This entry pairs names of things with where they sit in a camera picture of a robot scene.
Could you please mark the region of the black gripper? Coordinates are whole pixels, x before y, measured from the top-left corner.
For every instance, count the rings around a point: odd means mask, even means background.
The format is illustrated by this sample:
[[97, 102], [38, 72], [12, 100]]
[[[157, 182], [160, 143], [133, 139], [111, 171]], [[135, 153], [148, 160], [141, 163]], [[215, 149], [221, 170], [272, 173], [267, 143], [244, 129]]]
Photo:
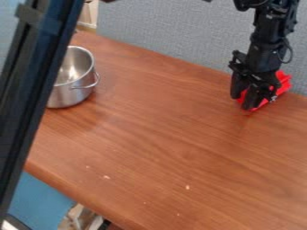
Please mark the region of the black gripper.
[[291, 49], [287, 35], [292, 29], [284, 20], [256, 17], [253, 26], [248, 51], [233, 50], [229, 62], [229, 97], [239, 99], [245, 90], [241, 108], [247, 111], [257, 108], [263, 99], [271, 101], [276, 96], [276, 71], [287, 63], [284, 56]]

